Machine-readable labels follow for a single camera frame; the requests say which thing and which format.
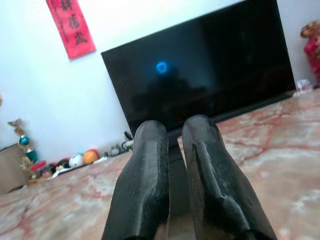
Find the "black flat-screen tv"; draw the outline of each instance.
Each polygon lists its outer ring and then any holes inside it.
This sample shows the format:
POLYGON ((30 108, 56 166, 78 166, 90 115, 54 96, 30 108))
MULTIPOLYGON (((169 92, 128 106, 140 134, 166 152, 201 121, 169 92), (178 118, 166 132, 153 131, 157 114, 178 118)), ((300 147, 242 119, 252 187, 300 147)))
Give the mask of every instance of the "black flat-screen tv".
POLYGON ((133 134, 146 120, 169 131, 295 89, 276 0, 245 0, 101 55, 133 134))

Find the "trophy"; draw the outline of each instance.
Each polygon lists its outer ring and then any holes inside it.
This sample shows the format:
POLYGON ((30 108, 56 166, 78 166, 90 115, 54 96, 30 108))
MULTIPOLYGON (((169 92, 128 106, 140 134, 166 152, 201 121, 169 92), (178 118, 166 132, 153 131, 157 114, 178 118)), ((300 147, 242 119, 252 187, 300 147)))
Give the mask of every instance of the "trophy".
POLYGON ((17 119, 15 121, 10 121, 8 124, 14 127, 14 132, 19 136, 18 146, 23 150, 26 156, 33 162, 38 161, 37 153, 35 151, 32 140, 26 136, 25 131, 21 128, 22 121, 17 119))

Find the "orange ball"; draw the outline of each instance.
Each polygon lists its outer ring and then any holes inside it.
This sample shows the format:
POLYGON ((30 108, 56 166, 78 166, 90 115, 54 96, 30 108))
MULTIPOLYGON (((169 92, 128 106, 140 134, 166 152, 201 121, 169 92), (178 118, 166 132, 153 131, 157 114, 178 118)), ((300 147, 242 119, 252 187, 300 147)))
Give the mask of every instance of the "orange ball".
POLYGON ((93 162, 95 162, 99 159, 100 159, 99 153, 94 149, 90 149, 90 150, 86 151, 83 155, 84 164, 92 164, 93 162))

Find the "television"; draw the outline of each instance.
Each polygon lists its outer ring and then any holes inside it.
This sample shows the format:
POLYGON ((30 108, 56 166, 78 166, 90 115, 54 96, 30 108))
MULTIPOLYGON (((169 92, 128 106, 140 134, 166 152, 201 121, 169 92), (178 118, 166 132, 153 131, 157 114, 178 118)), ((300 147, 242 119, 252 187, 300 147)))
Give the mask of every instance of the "television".
POLYGON ((101 53, 133 134, 295 89, 276 0, 245 0, 101 53))

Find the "red couplet banner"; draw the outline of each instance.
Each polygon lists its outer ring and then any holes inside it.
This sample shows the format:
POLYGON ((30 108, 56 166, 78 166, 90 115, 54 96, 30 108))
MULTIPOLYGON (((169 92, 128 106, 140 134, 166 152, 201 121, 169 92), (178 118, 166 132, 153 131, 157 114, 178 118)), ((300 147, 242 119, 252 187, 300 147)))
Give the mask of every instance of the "red couplet banner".
POLYGON ((77 0, 46 0, 69 59, 96 50, 77 0))

